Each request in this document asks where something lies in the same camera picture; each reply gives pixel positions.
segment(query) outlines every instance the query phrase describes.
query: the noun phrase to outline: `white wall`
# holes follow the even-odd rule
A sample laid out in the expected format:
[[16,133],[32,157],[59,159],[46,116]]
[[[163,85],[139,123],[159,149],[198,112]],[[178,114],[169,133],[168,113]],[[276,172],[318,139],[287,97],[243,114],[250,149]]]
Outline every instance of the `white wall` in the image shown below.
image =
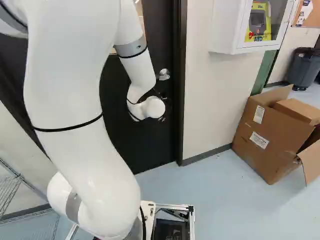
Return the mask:
[[[44,194],[56,168],[31,140],[14,117],[0,101],[0,158],[23,174],[27,181]],[[9,175],[3,169],[0,177]],[[34,192],[24,186],[20,187],[9,212],[20,211],[44,204]]]
[[188,0],[183,159],[232,142],[264,56],[208,52],[213,2]]
[[286,74],[293,51],[299,47],[313,48],[319,34],[319,28],[289,27],[283,39],[268,84],[282,81]]

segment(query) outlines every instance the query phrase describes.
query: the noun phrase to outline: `door frame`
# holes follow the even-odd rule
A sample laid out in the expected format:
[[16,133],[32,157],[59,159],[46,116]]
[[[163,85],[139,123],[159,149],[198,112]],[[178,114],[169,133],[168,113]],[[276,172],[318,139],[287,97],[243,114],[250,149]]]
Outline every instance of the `door frame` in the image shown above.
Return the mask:
[[188,0],[174,0],[173,7],[173,149],[183,165]]

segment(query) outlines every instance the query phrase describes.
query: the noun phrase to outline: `gray trash can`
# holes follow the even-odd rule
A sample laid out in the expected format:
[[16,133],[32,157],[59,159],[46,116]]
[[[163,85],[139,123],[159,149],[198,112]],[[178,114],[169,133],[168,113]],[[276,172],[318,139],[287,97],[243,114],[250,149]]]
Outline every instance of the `gray trash can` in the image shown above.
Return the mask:
[[320,49],[299,47],[293,52],[285,80],[294,84],[293,90],[305,91],[315,81],[319,71]]

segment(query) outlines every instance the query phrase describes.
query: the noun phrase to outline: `gray joint band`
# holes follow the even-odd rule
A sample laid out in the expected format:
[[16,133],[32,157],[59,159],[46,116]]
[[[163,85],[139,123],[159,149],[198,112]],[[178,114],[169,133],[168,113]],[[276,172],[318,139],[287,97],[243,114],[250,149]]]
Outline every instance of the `gray joint band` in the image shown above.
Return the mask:
[[10,27],[20,31],[21,33],[28,33],[28,29],[18,21],[18,17],[16,17],[1,0],[0,19],[2,19]]
[[78,223],[78,212],[81,202],[82,200],[76,192],[70,192],[65,205],[65,213],[75,223]]
[[139,55],[147,48],[147,41],[142,35],[138,40],[124,45],[114,45],[116,53],[121,58],[130,58]]

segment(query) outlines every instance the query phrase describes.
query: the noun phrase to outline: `bulletin board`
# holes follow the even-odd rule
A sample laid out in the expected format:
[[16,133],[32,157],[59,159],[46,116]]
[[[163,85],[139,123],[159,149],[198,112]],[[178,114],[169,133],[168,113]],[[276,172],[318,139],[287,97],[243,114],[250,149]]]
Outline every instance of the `bulletin board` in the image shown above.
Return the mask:
[[292,26],[320,28],[320,0],[300,0]]

